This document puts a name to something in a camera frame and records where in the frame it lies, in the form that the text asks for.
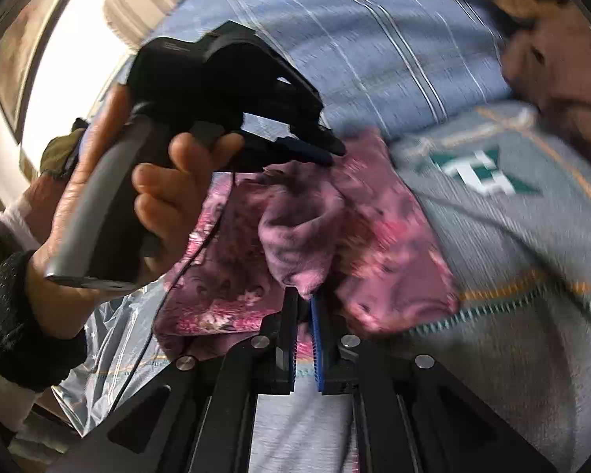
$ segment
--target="black wristband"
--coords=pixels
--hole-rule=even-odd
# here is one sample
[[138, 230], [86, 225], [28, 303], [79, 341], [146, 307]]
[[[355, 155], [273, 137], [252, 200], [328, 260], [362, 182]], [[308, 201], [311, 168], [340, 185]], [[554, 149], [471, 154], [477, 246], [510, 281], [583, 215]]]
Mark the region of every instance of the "black wristband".
[[39, 393], [83, 363], [87, 346], [83, 330], [61, 340], [39, 327], [24, 290], [32, 254], [15, 253], [0, 265], [0, 375]]

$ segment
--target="floral fabric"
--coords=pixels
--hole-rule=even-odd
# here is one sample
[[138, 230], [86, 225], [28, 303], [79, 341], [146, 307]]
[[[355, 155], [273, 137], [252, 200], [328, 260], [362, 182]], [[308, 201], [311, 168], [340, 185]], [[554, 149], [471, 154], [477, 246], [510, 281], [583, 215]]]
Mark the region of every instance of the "floral fabric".
[[[190, 348], [200, 358], [223, 353], [280, 311], [285, 286], [308, 299], [327, 279], [361, 334], [457, 312], [451, 271], [378, 132], [346, 146], [330, 169], [290, 162], [241, 177], [231, 193], [226, 181], [213, 187], [184, 258], [165, 278], [171, 289], [154, 330], [168, 355], [181, 353], [188, 336], [201, 337]], [[171, 286], [221, 212], [212, 243]]]

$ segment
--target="green logo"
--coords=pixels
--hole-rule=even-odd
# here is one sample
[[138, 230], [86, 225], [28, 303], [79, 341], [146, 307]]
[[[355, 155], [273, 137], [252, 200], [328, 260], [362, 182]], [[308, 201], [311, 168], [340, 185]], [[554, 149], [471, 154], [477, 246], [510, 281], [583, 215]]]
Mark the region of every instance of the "green logo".
[[540, 194], [519, 178], [503, 172], [499, 168], [499, 148], [487, 151], [475, 151], [467, 156], [455, 156], [447, 153], [432, 153], [429, 158], [438, 170], [449, 178], [461, 181], [468, 188], [483, 196], [491, 194]]

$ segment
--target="black cable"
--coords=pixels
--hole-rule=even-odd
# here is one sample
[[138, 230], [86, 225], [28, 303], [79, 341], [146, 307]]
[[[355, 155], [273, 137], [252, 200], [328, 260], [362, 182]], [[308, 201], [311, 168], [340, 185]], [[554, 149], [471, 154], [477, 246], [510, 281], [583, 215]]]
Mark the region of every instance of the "black cable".
[[[158, 309], [156, 310], [156, 316], [158, 315], [158, 313], [160, 312], [160, 309], [162, 308], [162, 304], [164, 304], [164, 301], [168, 298], [169, 293], [171, 292], [171, 290], [173, 289], [173, 287], [175, 287], [179, 280], [180, 277], [183, 276], [184, 274], [186, 274], [186, 271], [188, 270], [188, 268], [190, 267], [190, 265], [193, 264], [193, 262], [197, 259], [197, 256], [199, 256], [199, 254], [210, 245], [210, 242], [214, 239], [215, 235], [217, 234], [217, 232], [219, 231], [219, 227], [221, 226], [221, 219], [225, 213], [225, 209], [227, 208], [227, 203], [230, 200], [230, 196], [232, 195], [232, 191], [234, 190], [236, 186], [236, 173], [232, 173], [232, 185], [230, 187], [230, 194], [228, 194], [227, 200], [225, 201], [225, 205], [223, 207], [223, 209], [221, 210], [221, 213], [219, 214], [219, 217], [217, 218], [217, 222], [215, 222], [215, 225], [212, 226], [212, 229], [210, 230], [208, 236], [206, 237], [206, 239], [202, 242], [202, 244], [199, 246], [199, 249], [197, 249], [197, 251], [195, 252], [195, 254], [193, 254], [188, 261], [186, 262], [186, 264], [182, 267], [182, 269], [180, 270], [180, 273], [178, 273], [178, 275], [175, 277], [174, 281], [171, 283], [171, 286], [169, 286], [169, 289], [166, 291], [166, 293], [164, 294], [164, 297], [162, 297], [162, 300], [160, 301], [159, 305], [158, 305]], [[138, 360], [134, 363], [134, 365], [132, 366], [131, 371], [129, 372], [129, 375], [127, 376], [127, 379], [125, 380], [125, 383], [123, 384], [123, 386], [120, 388], [120, 391], [118, 392], [118, 394], [116, 395], [116, 397], [114, 398], [114, 403], [112, 404], [112, 407], [110, 408], [108, 415], [110, 415], [112, 412], [114, 412], [116, 410], [116, 408], [118, 407], [118, 403], [120, 402], [120, 399], [123, 397], [123, 394], [125, 393], [129, 383], [131, 382], [132, 378], [134, 377], [134, 374], [136, 374], [136, 371], [138, 369], [138, 366], [140, 365], [140, 362], [142, 361], [142, 358], [144, 357], [144, 354], [147, 352], [147, 349], [149, 348], [149, 344], [151, 343], [151, 339], [153, 338], [153, 325], [151, 325], [151, 329], [149, 330], [149, 336], [147, 337], [147, 340], [145, 341], [142, 350], [140, 351], [140, 355], [138, 356]]]

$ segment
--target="black handheld device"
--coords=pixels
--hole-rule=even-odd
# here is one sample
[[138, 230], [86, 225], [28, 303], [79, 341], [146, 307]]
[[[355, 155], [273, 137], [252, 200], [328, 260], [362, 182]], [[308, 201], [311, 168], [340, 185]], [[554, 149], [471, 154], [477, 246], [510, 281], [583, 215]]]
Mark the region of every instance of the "black handheld device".
[[[211, 149], [224, 134], [245, 144], [222, 171], [260, 172], [290, 160], [332, 165], [345, 153], [319, 124], [318, 91], [255, 32], [228, 21], [196, 43], [158, 38], [136, 56], [127, 78], [133, 109], [118, 140], [90, 177], [46, 278], [66, 286], [136, 287], [141, 257], [158, 240], [134, 212], [131, 182], [142, 162], [170, 167], [168, 146], [188, 131]], [[244, 113], [289, 125], [293, 137], [269, 141], [241, 130]]]

